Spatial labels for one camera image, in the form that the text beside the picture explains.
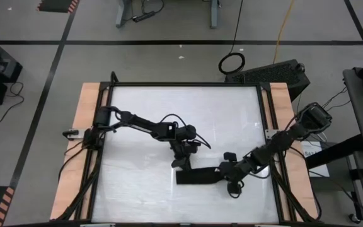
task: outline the yellow cable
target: yellow cable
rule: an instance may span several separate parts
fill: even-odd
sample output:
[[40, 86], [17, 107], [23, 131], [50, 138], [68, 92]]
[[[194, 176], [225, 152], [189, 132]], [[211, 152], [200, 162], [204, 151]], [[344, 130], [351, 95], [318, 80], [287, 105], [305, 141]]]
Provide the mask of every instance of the yellow cable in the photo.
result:
[[272, 64], [275, 64], [275, 60], [277, 59], [278, 46], [280, 45], [281, 34], [282, 34], [282, 31], [283, 31], [283, 29], [285, 27], [285, 24], [287, 23], [287, 20], [288, 20], [289, 14], [291, 13], [291, 9], [292, 9], [292, 6], [294, 5], [294, 2], [295, 2], [295, 0], [291, 0], [288, 12], [287, 12], [287, 14], [285, 15], [285, 18], [284, 18], [284, 22], [282, 22], [282, 26], [281, 26], [280, 32], [278, 34], [277, 45], [275, 46], [274, 60], [272, 61]]

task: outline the floor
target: floor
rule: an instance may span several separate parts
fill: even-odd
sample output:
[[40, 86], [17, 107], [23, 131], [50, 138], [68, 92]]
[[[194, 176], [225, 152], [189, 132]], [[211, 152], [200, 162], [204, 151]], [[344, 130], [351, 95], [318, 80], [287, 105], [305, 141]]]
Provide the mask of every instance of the floor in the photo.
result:
[[[4, 225], [49, 220], [67, 146], [61, 132], [72, 125], [84, 82], [107, 81], [111, 71], [121, 81], [224, 80], [217, 65], [231, 48], [240, 1], [221, 0], [216, 30], [209, 28], [208, 2], [164, 1], [156, 16], [122, 28], [115, 27], [113, 0], [80, 0], [71, 15], [38, 12], [36, 0], [0, 1], [0, 45], [23, 65], [19, 80], [26, 98], [0, 124], [0, 186], [14, 189]], [[151, 0], [147, 10], [159, 7], [158, 2]], [[289, 3], [244, 0], [234, 51], [245, 55], [245, 69], [272, 63]], [[139, 1], [133, 10], [141, 13]], [[311, 81], [299, 108], [323, 104], [343, 89], [344, 69], [363, 66], [363, 1], [297, 0], [281, 40], [277, 62], [297, 59]], [[232, 69], [238, 62], [226, 64]], [[330, 107], [348, 100], [342, 94]], [[0, 117], [14, 102], [6, 99]], [[351, 105], [330, 113], [328, 141], [359, 133]], [[323, 221], [351, 224], [347, 215], [354, 207], [345, 195], [316, 195]]]

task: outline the black floor stripe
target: black floor stripe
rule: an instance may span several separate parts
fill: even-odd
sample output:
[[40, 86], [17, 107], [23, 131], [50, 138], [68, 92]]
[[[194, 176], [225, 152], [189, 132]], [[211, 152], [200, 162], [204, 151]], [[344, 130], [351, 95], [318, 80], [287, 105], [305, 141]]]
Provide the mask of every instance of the black floor stripe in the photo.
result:
[[351, 5], [350, 0], [344, 0], [344, 2], [345, 2], [345, 5], [347, 6], [347, 9], [351, 15], [352, 20], [354, 21], [355, 27], [357, 28], [358, 33], [363, 41], [363, 28], [362, 28], [362, 25], [360, 24], [357, 14], [355, 13], [355, 10]]
[[[58, 40], [0, 40], [0, 45], [60, 45]], [[64, 45], [232, 45], [233, 40], [66, 40]], [[236, 45], [275, 45], [276, 40], [237, 40]], [[350, 40], [282, 40], [280, 45], [348, 46], [363, 45]]]
[[68, 18], [68, 21], [67, 21], [66, 27], [64, 29], [64, 33], [62, 34], [62, 38], [59, 43], [57, 52], [55, 53], [49, 75], [47, 76], [46, 82], [43, 87], [42, 94], [40, 95], [40, 99], [37, 104], [37, 109], [36, 109], [35, 115], [33, 116], [32, 124], [30, 125], [28, 134], [26, 135], [25, 143], [22, 147], [22, 151], [20, 153], [18, 162], [16, 164], [16, 167], [15, 167], [13, 175], [12, 175], [10, 187], [12, 187], [13, 189], [15, 189], [18, 186], [18, 182], [19, 182], [20, 176], [22, 174], [23, 167], [25, 165], [27, 156], [29, 154], [30, 146], [32, 145], [33, 138], [35, 137], [36, 129], [37, 129], [38, 123], [40, 122], [40, 117], [42, 115], [45, 102], [49, 95], [50, 87], [53, 82], [55, 72], [57, 71], [57, 67], [60, 62], [62, 51], [64, 50], [65, 41], [68, 38], [69, 30], [71, 29], [71, 25], [74, 21], [74, 17], [75, 17], [78, 6], [79, 6], [79, 4], [77, 4], [74, 12], [71, 13], [71, 15]]

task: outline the wooden board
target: wooden board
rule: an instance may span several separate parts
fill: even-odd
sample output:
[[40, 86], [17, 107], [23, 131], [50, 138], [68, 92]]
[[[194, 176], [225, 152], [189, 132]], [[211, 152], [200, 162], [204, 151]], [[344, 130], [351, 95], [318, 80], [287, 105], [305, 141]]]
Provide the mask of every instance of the wooden board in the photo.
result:
[[[272, 83], [271, 94], [274, 101], [274, 109], [277, 115], [277, 122], [280, 129], [284, 129], [288, 122], [293, 118], [294, 112], [292, 110], [291, 99], [289, 98], [288, 88], [285, 83]], [[73, 123], [73, 128], [87, 129], [92, 125], [95, 113], [96, 101], [98, 97], [99, 83], [85, 83], [83, 84], [79, 103], [76, 110], [76, 115]], [[271, 128], [271, 115], [270, 108], [267, 102], [267, 94], [263, 92], [263, 100], [265, 100], [265, 113], [269, 128]], [[79, 141], [70, 141], [68, 148], [73, 147]], [[302, 152], [301, 143], [295, 142], [292, 147]], [[79, 149], [74, 149], [67, 153], [65, 160], [70, 158]], [[51, 212], [51, 219], [60, 216], [67, 206], [75, 198], [79, 192], [83, 168], [86, 159], [86, 151], [83, 151], [79, 156], [74, 158], [62, 172], [61, 179], [55, 195], [55, 201]], [[289, 183], [291, 185], [292, 193], [297, 197], [298, 201], [308, 211], [312, 217], [317, 217], [316, 205], [310, 179], [306, 169], [305, 161], [294, 153], [288, 151], [285, 158], [287, 171], [289, 176]], [[284, 219], [289, 220], [289, 211], [286, 204], [286, 196], [280, 190], [282, 208], [284, 212]], [[89, 204], [90, 194], [88, 193], [84, 198], [83, 212], [81, 218], [86, 218], [87, 206]]]

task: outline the gray floor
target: gray floor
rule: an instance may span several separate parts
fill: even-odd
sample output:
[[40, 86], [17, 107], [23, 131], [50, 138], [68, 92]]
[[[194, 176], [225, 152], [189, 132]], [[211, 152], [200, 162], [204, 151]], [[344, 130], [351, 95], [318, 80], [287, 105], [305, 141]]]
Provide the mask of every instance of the gray floor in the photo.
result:
[[[134, 1], [134, 13], [141, 4]], [[200, 0], [165, 0], [156, 16], [127, 22], [115, 28], [116, 1], [81, 0], [68, 40], [231, 40], [239, 1], [221, 0], [219, 28], [209, 29], [209, 3]], [[363, 1], [351, 0], [363, 26]], [[60, 40], [69, 17], [35, 10], [38, 1], [0, 1], [0, 40]], [[155, 7], [152, 0], [150, 7]], [[245, 0], [238, 40], [276, 40], [289, 0]], [[285, 27], [283, 40], [359, 41], [361, 37], [342, 0], [297, 0]], [[56, 45], [3, 46], [24, 70], [26, 101], [0, 124], [0, 185], [9, 185], [36, 111], [45, 80], [57, 51]], [[57, 174], [67, 141], [61, 132], [72, 125], [81, 85], [106, 81], [116, 71], [121, 81], [223, 81], [219, 60], [230, 45], [66, 45], [47, 98], [18, 188], [5, 224], [48, 221], [57, 187]], [[272, 63], [274, 45], [237, 45], [246, 56], [246, 67]], [[306, 66], [311, 85], [302, 94], [299, 108], [309, 102], [325, 103], [344, 87], [342, 71], [363, 66], [363, 46], [283, 45], [278, 61], [297, 59]], [[227, 61], [232, 69], [236, 61]], [[348, 94], [330, 106], [349, 100]], [[6, 100], [0, 115], [13, 101]], [[334, 108], [333, 124], [326, 131], [331, 142], [359, 133], [351, 105]], [[352, 203], [339, 192], [316, 192], [323, 221], [351, 224]]]

